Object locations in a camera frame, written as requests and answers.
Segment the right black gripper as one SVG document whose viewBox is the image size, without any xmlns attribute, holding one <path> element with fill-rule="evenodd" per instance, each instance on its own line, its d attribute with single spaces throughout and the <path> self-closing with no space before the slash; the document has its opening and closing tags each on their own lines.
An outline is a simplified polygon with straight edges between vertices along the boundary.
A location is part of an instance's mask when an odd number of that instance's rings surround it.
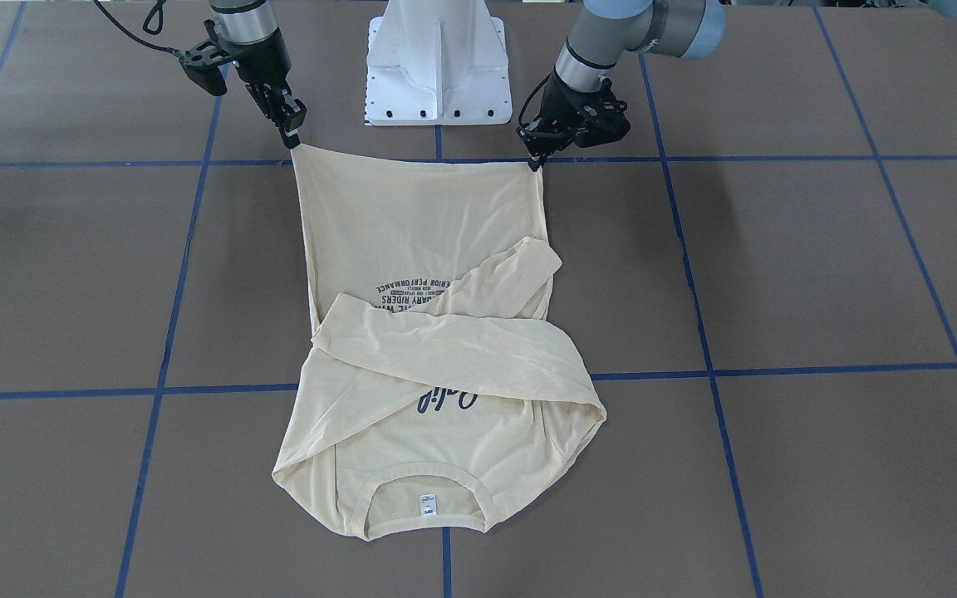
<svg viewBox="0 0 957 598">
<path fill-rule="evenodd" d="M 243 83 L 267 119 L 273 122 L 286 148 L 300 144 L 297 132 L 307 117 L 307 107 L 292 97 L 287 83 L 290 58 L 280 30 L 253 44 L 234 44 L 234 61 Z"/>
</svg>

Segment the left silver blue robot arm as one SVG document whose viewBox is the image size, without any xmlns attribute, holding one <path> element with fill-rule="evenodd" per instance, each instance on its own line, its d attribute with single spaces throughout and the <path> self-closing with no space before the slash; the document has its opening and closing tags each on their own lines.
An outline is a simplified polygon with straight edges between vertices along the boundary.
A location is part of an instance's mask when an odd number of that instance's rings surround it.
<svg viewBox="0 0 957 598">
<path fill-rule="evenodd" d="M 723 1 L 582 1 L 582 12 L 563 44 L 553 71 L 536 84 L 518 114 L 516 133 L 527 148 L 528 167 L 539 173 L 555 153 L 570 146 L 590 148 L 622 140 L 630 129 L 627 104 L 611 91 L 609 72 L 624 52 L 658 54 L 683 60 L 710 56 L 721 44 L 726 18 Z M 933 12 L 957 20 L 957 1 L 801 1 L 813 12 L 820 7 L 886 10 L 911 14 Z M 542 106 L 532 122 L 522 118 L 537 92 Z M 702 160 L 855 159 L 850 155 L 677 156 L 679 162 Z"/>
</svg>

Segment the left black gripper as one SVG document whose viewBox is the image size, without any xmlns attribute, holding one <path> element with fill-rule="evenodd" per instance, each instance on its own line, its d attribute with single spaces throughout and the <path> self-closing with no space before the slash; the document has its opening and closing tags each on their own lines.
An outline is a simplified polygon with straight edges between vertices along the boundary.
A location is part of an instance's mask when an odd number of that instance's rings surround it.
<svg viewBox="0 0 957 598">
<path fill-rule="evenodd" d="M 604 76 L 597 78 L 597 88 Z M 528 167 L 533 173 L 540 170 L 554 153 L 577 145 L 578 137 L 585 137 L 587 125 L 575 110 L 575 98 L 584 91 L 574 90 L 555 71 L 539 87 L 542 88 L 542 104 L 537 116 L 531 124 L 516 126 L 516 134 L 528 152 Z"/>
</svg>

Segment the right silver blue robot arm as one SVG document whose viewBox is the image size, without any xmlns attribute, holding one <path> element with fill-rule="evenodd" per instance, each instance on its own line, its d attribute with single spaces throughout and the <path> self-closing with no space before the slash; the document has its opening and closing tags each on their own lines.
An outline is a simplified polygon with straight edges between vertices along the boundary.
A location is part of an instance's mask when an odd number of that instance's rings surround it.
<svg viewBox="0 0 957 598">
<path fill-rule="evenodd" d="M 287 82 L 292 67 L 269 1 L 210 1 L 216 44 L 228 54 L 239 79 L 263 116 L 277 128 L 286 148 L 300 144 L 297 132 L 307 107 L 293 98 Z"/>
</svg>

